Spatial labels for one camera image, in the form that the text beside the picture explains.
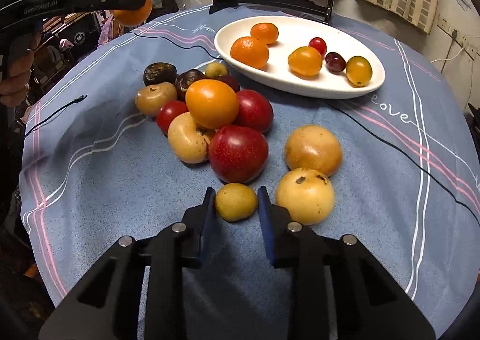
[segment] red fruit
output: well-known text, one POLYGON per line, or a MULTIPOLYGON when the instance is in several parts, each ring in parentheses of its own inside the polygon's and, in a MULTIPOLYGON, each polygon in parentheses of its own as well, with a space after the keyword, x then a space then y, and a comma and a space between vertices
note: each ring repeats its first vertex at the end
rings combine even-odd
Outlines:
POLYGON ((265 133, 273 122, 273 108, 270 102, 254 90, 244 89, 237 92, 240 104, 233 124, 250 127, 265 133))
POLYGON ((230 74, 221 75, 218 80, 227 84, 229 87, 233 89, 234 92, 240 91, 240 84, 232 75, 230 74))
POLYGON ((263 134, 249 127, 224 126, 210 142, 208 158, 224 182, 246 183, 265 168, 268 142, 263 134))
POLYGON ((318 51, 322 58, 327 54, 327 44, 322 38, 313 38, 308 45, 318 51))
POLYGON ((184 114, 185 112, 188 112, 187 105, 178 100, 167 102, 162 108, 160 108, 156 120, 158 127, 160 127, 165 136, 169 132, 169 127, 170 123, 172 123, 172 120, 174 120, 178 115, 184 114))

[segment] round white logo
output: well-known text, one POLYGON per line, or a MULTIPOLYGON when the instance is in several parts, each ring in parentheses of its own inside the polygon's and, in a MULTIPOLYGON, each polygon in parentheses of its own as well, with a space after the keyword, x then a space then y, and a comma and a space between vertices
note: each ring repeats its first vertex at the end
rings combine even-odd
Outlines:
POLYGON ((82 44, 83 42, 85 42, 85 32, 78 31, 73 37, 73 40, 75 44, 82 44))

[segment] orange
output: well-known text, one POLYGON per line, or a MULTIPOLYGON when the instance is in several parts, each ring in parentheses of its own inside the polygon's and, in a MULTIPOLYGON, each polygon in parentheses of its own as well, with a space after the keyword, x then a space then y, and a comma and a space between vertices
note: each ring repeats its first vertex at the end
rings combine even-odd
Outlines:
POLYGON ((251 28, 250 36, 265 44, 273 44, 278 39, 278 28, 272 23, 258 23, 251 28))
POLYGON ((116 10, 112 11, 114 17, 125 27, 135 27, 143 23, 152 12, 152 0, 145 0, 140 9, 133 11, 116 10))
POLYGON ((230 49, 230 57, 255 69, 264 67, 269 55, 270 52, 265 43, 249 36, 234 41, 230 49))
POLYGON ((191 117, 206 129, 216 130, 232 123, 239 112, 235 91, 218 80, 198 80, 185 94, 191 117))
POLYGON ((322 56, 313 47, 299 47, 289 55, 290 70, 300 75, 311 77, 322 68, 322 56))

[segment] red cherry tomato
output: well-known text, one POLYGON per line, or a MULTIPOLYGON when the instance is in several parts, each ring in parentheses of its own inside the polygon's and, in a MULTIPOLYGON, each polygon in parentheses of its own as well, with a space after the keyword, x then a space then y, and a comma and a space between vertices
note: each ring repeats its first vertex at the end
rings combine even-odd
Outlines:
POLYGON ((180 102, 179 100, 173 100, 171 102, 167 102, 157 114, 157 125, 162 130, 162 133, 166 136, 169 132, 170 123, 174 120, 178 115, 184 114, 188 112, 187 105, 184 102, 180 102))
POLYGON ((308 45, 318 51, 322 58, 327 54, 327 44, 322 38, 313 38, 308 45))

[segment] fruit pile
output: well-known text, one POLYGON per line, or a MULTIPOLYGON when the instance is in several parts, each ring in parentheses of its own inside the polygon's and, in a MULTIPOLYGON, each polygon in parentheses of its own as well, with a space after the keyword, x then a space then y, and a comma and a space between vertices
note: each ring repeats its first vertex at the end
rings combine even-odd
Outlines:
MULTIPOLYGON (((186 164, 210 161, 215 174, 228 183, 217 193, 222 218, 235 222, 256 209, 255 192, 244 185, 265 168, 268 142, 264 134, 274 119, 272 105, 260 93, 241 90, 226 66, 213 62, 205 73, 192 69, 177 75, 164 62, 152 63, 143 74, 135 105, 155 117, 170 148, 186 164)), ((328 179, 340 166, 342 149, 328 130, 308 125, 292 132, 285 144, 291 171, 280 181, 277 203, 292 219, 311 225, 324 220, 334 207, 328 179)))
MULTIPOLYGON (((249 37, 237 39, 230 49, 230 56, 245 65, 262 69, 268 62, 268 45, 278 39, 278 28, 272 23, 258 23, 250 30, 249 37)), ((320 73, 323 60, 327 69, 334 74, 343 71, 349 83, 354 87, 366 86, 373 75, 368 60, 362 56, 351 57, 348 62, 339 54, 327 54, 327 44, 322 38, 313 38, 308 46, 297 48, 289 55, 287 61, 290 70, 303 77, 313 77, 320 73)))

